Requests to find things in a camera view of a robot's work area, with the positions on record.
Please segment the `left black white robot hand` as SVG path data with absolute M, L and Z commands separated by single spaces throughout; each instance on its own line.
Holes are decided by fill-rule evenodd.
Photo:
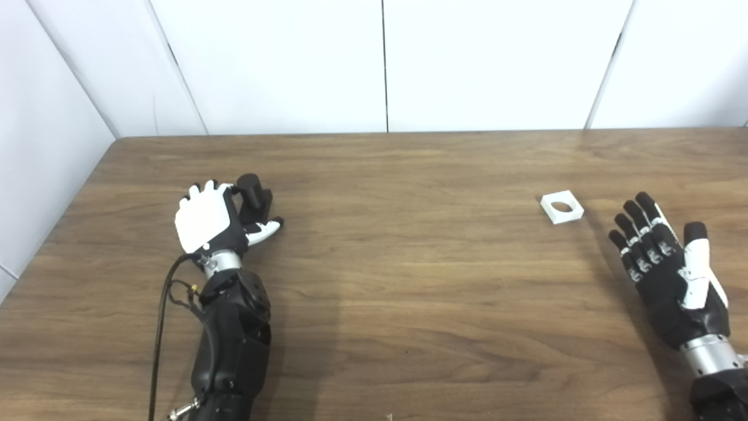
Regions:
M 177 237 L 185 253 L 213 256 L 232 251 L 242 257 L 283 227 L 282 218 L 269 218 L 271 207 L 272 191 L 254 174 L 241 176 L 235 184 L 195 183 L 179 200 Z

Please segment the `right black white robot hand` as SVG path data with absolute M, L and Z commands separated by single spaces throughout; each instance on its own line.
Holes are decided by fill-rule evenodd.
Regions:
M 608 237 L 656 335 L 673 349 L 707 335 L 728 337 L 729 301 L 711 267 L 706 225 L 687 223 L 678 237 L 646 192 L 623 208 Z

